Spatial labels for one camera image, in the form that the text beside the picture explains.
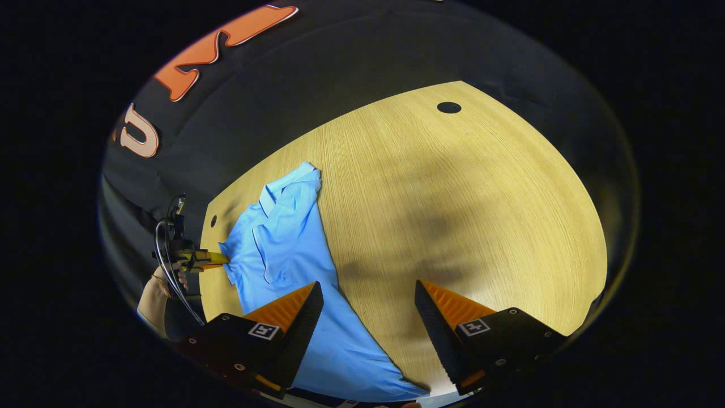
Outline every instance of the wood grain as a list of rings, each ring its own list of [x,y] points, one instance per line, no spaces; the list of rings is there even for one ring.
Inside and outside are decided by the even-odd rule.
[[[444,101],[462,110],[438,111]],[[202,247],[219,251],[264,184],[304,160],[322,174],[320,214],[343,294],[431,395],[455,387],[415,309],[416,279],[494,310],[517,306],[564,335],[604,288],[604,235],[584,185],[536,129],[466,83],[377,101],[281,148],[209,204]],[[200,282],[208,319],[242,315],[223,269]]]

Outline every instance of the black fabric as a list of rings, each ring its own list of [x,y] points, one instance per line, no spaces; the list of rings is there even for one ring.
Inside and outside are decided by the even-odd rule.
[[[124,198],[158,219],[186,192],[186,234],[198,242],[209,201],[285,144],[371,102],[462,80],[526,119],[572,165],[605,230],[611,283],[633,240],[634,168],[614,115],[558,56],[453,1],[273,4],[300,11],[241,46],[221,45],[211,65],[184,68],[201,77],[181,101],[155,79],[133,98],[161,142],[152,158],[109,146],[103,174]]]

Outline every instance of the person's arm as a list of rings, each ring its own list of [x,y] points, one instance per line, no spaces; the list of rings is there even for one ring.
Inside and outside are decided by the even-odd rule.
[[[188,290],[189,286],[186,283],[186,275],[181,268],[181,263],[177,262],[171,268],[174,272],[178,271],[179,282]],[[164,318],[166,316],[166,301],[169,297],[166,274],[159,266],[146,283],[136,311],[141,320],[150,325],[161,338],[167,338]]]

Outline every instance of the person's hand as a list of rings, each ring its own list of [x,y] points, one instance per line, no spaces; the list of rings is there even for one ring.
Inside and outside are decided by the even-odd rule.
[[[381,405],[381,406],[375,407],[375,408],[388,408],[388,407]],[[418,402],[408,402],[406,405],[403,405],[400,408],[421,408],[421,404]]]
[[[175,262],[174,264],[171,264],[171,270],[179,276],[179,282],[183,285],[184,289],[189,290],[189,283],[186,280],[186,273],[184,272],[183,267],[181,267],[181,262]],[[166,279],[166,274],[164,273],[164,270],[161,268],[161,266],[158,266],[156,268],[156,271],[154,271],[154,278],[158,282],[158,287],[161,294],[163,294],[167,298],[170,298],[171,292],[169,292],[169,282]]]

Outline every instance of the orange letter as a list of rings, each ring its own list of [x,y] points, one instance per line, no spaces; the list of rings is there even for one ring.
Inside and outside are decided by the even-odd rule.
[[[128,147],[131,151],[143,158],[150,158],[155,155],[156,149],[159,148],[159,135],[156,133],[156,129],[154,129],[152,124],[133,110],[133,103],[128,107],[124,121],[126,123],[132,123],[140,129],[146,136],[146,140],[140,142],[137,138],[129,135],[126,127],[123,126],[123,129],[121,129],[121,146]]]
[[[204,38],[183,50],[168,64],[164,65],[156,73],[155,78],[171,91],[171,95],[169,95],[171,102],[176,102],[199,79],[199,70],[193,69],[189,72],[184,72],[179,67],[183,65],[211,64],[216,61],[219,57],[219,33],[224,33],[228,36],[224,45],[237,46],[269,27],[292,17],[297,10],[296,7],[292,6],[279,9],[267,5],[242,15],[207,34]]]

